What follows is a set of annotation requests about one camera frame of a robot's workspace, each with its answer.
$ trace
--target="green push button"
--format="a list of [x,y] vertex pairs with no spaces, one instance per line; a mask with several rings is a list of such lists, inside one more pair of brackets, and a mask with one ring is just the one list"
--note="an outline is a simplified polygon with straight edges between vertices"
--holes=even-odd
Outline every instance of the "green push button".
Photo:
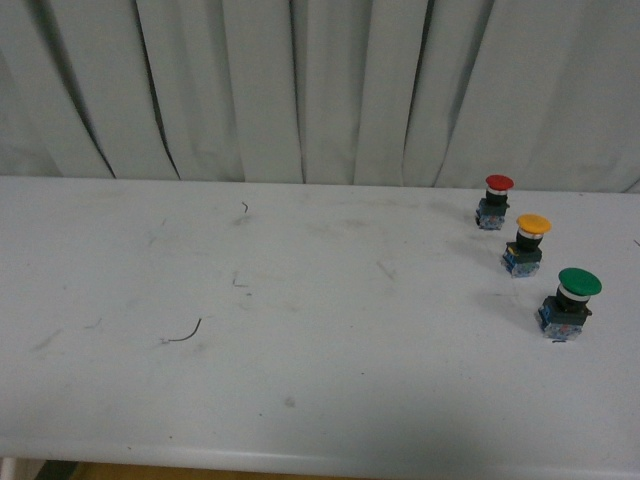
[[602,291],[602,283],[593,273],[581,268],[565,268],[558,275],[564,288],[574,295],[588,297]]

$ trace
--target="white table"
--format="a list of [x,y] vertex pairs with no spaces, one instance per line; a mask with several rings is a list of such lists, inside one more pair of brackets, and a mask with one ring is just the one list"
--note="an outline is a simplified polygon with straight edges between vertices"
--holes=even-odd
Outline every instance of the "white table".
[[[513,190],[486,232],[483,194],[0,178],[0,457],[640,478],[640,196]],[[604,290],[552,343],[568,266]]]

